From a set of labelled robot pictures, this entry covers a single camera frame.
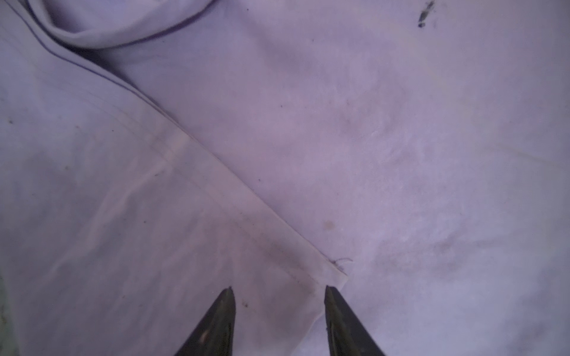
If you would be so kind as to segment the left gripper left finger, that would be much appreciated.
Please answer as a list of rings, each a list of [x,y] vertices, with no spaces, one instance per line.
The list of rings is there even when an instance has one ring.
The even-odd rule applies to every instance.
[[[175,356],[231,356],[236,302],[231,287],[224,289]]]

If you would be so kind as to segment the lilac t shirt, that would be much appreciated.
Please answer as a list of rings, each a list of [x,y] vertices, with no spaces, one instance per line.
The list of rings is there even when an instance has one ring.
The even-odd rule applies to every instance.
[[[567,1],[3,1],[21,355],[569,353]]]

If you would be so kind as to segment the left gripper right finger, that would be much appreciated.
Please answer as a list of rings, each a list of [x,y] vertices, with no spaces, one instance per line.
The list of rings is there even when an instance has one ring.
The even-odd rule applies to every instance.
[[[385,356],[336,287],[326,287],[324,305],[330,355]]]

